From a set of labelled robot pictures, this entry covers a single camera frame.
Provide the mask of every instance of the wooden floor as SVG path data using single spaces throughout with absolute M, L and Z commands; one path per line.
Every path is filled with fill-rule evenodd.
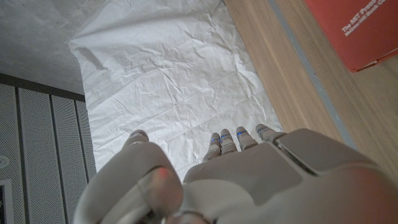
M 302 0 L 275 1 L 358 150 L 398 180 L 398 57 L 350 73 Z M 284 130 L 343 141 L 268 1 L 225 2 Z

